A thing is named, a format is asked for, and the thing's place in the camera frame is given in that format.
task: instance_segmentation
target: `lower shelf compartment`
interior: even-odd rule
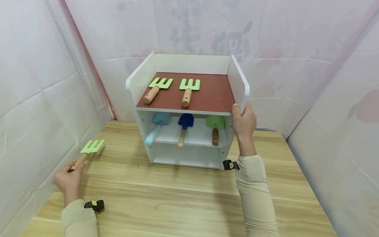
[[[179,140],[182,127],[178,125],[179,117],[172,116],[171,122],[161,128],[160,134],[155,139],[156,143],[170,143],[177,144]],[[206,119],[195,118],[193,127],[187,128],[184,144],[210,146],[212,145],[212,129],[205,126]],[[223,147],[228,144],[225,135],[225,129],[219,130],[219,146]]]
[[[175,144],[157,144],[153,158],[155,164],[193,166],[220,169],[219,148],[186,146],[179,149]]]

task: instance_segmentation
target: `beige sleeve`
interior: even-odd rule
[[[62,211],[61,223],[66,237],[98,237],[95,212],[84,208],[85,202],[78,199]]]
[[[266,182],[266,170],[259,155],[237,161],[237,188],[241,196],[242,212],[248,237],[278,237],[273,200]]]

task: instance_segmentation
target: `light blue trowel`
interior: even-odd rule
[[[162,125],[167,125],[170,123],[170,113],[167,112],[158,112],[152,121],[153,124],[156,124],[155,128],[147,135],[145,139],[145,144],[150,146],[155,138],[158,136]]]

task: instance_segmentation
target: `white backdrop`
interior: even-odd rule
[[[258,126],[287,137],[330,80],[375,0],[66,0],[120,120],[150,53],[234,54]]]
[[[343,237],[379,235],[378,20],[288,139]]]
[[[340,236],[376,236],[378,26],[359,40],[378,1],[66,3],[120,120],[134,119],[125,80],[151,51],[236,55],[258,126],[285,137],[330,82],[289,141]],[[63,0],[0,1],[0,27],[0,236],[8,237],[111,113]]]
[[[52,173],[111,119],[64,2],[0,1],[0,236],[19,236]]]

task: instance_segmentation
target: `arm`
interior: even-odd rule
[[[262,158],[257,154],[252,139],[257,117],[250,104],[246,104],[243,115],[233,106],[233,130],[240,148],[239,171],[236,184],[241,196],[242,213],[248,237],[278,237],[275,211],[266,182],[266,170]]]
[[[84,208],[85,202],[80,199],[81,174],[85,164],[69,173],[75,163],[70,162],[60,172],[54,175],[53,183],[64,193],[64,210],[61,223],[66,237],[98,237],[97,221],[92,209]]]

